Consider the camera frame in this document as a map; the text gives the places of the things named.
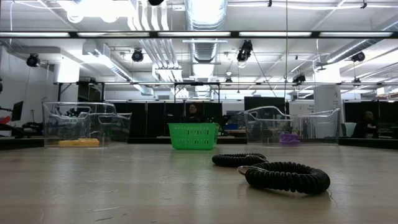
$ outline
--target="silver duct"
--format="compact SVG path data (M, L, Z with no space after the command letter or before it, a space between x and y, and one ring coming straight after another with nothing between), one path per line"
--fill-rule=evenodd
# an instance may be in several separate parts
M228 0L185 0L188 30L221 30L224 26ZM218 44L191 44L192 57L210 63L216 57Z
M398 18L394 16L389 19L387 22L381 24L376 27L374 30L381 31L398 31ZM331 63L340 62L348 57L351 57L357 53L360 53L362 50L377 44L383 39L368 39L368 40L355 40L349 43L348 45L338 49L337 51L331 53L326 57L326 62L321 62L318 65L328 65Z

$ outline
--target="woman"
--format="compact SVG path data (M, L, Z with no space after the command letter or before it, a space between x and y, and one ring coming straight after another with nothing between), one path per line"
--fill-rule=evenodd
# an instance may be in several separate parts
M187 117L185 118L186 123L203 123L205 120L203 119L203 116L201 115L198 105L196 103L192 103L189 106L189 111L187 114Z

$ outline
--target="table surface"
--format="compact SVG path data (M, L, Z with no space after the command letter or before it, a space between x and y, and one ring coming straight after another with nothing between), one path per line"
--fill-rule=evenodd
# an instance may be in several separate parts
M215 153L260 152L324 170L321 195L258 190ZM0 151L8 223L396 223L398 151L358 147L170 145Z

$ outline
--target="man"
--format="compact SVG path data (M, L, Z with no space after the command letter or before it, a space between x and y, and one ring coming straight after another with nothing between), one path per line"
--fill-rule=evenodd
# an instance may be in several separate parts
M352 138L378 138L378 128L374 122L373 113L370 111L365 112L365 115L354 129Z

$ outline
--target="computer monitor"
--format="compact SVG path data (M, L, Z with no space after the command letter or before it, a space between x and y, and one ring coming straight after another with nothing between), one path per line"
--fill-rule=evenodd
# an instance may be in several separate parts
M12 109L11 121L20 121L21 120L23 106L24 106L23 101L14 104L14 107Z

